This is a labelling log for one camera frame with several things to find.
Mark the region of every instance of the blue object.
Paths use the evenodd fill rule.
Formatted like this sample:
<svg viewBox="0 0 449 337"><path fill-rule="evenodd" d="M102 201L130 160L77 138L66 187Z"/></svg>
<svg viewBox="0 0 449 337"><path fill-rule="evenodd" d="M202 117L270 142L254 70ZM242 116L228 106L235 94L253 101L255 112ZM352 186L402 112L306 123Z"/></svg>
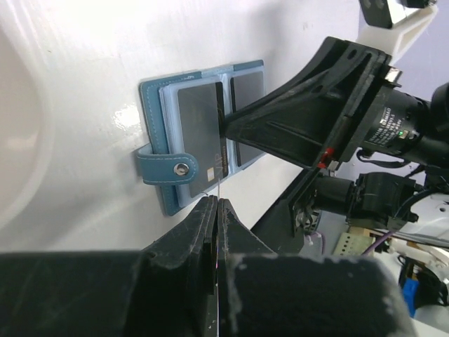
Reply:
<svg viewBox="0 0 449 337"><path fill-rule="evenodd" d="M420 283L414 279L407 279L404 287L402 288L402 294L404 296L404 300L408 306L408 312L410 313L410 317L415 316L415 294L416 290Z"/></svg>
<svg viewBox="0 0 449 337"><path fill-rule="evenodd" d="M138 150L137 158L144 183L161 188L163 208L167 215L172 216L182 208L178 201L177 186L189 184L195 179L198 174L198 161L187 153L170 153L159 94L160 89L170 84L194 81L217 74L234 74L261 66L263 66L263 61L258 60L145 81L140 84L140 97L151 144L141 147ZM177 164L187 164L189 173L185 176L175 174L173 168ZM228 177L237 171L231 168L231 174Z"/></svg>

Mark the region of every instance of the white table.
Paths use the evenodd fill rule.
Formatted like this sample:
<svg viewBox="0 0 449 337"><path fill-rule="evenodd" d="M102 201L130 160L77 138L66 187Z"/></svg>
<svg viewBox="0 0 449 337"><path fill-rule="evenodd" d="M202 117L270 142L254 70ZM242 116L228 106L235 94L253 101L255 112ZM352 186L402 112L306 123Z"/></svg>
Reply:
<svg viewBox="0 0 449 337"><path fill-rule="evenodd" d="M136 173L133 152L148 142L139 82L263 59L270 91L325 37L355 40L358 16L357 0L0 2L0 43L9 42L0 57L12 46L22 66L39 70L55 132L48 170L31 202L0 229L0 249L150 244L190 208L164 217L156 188ZM223 183L221 197L251 227L299 171L266 156Z"/></svg>

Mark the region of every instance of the blue leather strap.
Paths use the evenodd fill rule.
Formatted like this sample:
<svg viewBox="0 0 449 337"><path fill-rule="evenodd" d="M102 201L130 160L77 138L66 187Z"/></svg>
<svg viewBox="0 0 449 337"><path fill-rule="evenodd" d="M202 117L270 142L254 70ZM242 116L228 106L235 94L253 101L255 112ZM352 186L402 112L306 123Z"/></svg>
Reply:
<svg viewBox="0 0 449 337"><path fill-rule="evenodd" d="M183 185L191 183L198 175L198 161L188 153L154 154L151 144L138 150L143 182L148 185ZM178 164L185 164L189 171L185 176L175 173Z"/></svg>

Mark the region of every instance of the black card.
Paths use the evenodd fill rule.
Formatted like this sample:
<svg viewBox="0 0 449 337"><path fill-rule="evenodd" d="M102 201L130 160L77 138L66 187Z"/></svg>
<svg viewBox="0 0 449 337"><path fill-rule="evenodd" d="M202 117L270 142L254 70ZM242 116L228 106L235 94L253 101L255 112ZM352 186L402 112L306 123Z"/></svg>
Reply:
<svg viewBox="0 0 449 337"><path fill-rule="evenodd" d="M231 79L232 111L235 112L264 96L264 78L262 72L253 72L236 76ZM263 151L255 147L236 143L237 165L242 166Z"/></svg>
<svg viewBox="0 0 449 337"><path fill-rule="evenodd" d="M189 184L195 197L218 183L228 173L226 139L219 124L224 117L223 85L204 84L177 92L184 151L199 163L199 174Z"/></svg>

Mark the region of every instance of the purple cable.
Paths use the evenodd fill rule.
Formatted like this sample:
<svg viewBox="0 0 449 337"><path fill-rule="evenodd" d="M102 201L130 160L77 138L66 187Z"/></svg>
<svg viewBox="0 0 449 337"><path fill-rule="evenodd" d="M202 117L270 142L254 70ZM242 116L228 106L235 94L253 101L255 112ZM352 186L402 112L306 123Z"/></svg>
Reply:
<svg viewBox="0 0 449 337"><path fill-rule="evenodd" d="M380 246L381 244L383 244L390 236L392 236L394 234L394 232L386 232L385 234L383 234L380 238L378 238L376 241L374 241L374 243L369 246L363 253L362 255L368 255L369 253L371 253L372 251L374 251L378 246Z"/></svg>
<svg viewBox="0 0 449 337"><path fill-rule="evenodd" d="M321 255L324 255L324 248L326 247L326 238L321 232L313 232L309 237L320 237L321 238Z"/></svg>

